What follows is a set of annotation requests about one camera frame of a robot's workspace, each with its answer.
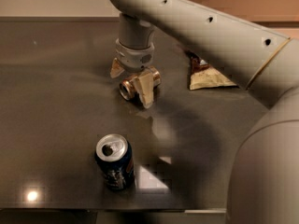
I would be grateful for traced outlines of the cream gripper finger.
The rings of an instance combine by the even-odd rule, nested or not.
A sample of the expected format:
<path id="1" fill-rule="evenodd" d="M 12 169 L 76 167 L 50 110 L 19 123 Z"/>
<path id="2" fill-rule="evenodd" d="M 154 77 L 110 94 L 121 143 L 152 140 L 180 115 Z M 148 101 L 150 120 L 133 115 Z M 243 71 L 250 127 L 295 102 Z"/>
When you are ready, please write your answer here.
<path id="1" fill-rule="evenodd" d="M 114 58 L 111 65 L 110 77 L 111 78 L 119 77 L 123 72 L 124 72 L 124 68 L 119 63 L 119 60 L 117 58 Z"/>
<path id="2" fill-rule="evenodd" d="M 153 74 L 145 71 L 137 76 L 134 83 L 142 105 L 150 108 L 153 104 Z"/>

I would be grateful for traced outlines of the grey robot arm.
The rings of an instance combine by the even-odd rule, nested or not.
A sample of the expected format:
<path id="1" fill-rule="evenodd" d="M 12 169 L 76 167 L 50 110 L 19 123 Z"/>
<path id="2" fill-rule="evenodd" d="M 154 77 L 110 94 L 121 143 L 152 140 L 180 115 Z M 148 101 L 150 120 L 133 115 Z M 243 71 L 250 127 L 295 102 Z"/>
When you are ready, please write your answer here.
<path id="1" fill-rule="evenodd" d="M 110 0 L 120 11 L 111 76 L 124 99 L 153 103 L 153 31 L 195 53 L 191 89 L 238 86 L 268 113 L 237 151 L 226 224 L 299 224 L 299 40 L 188 0 Z"/>

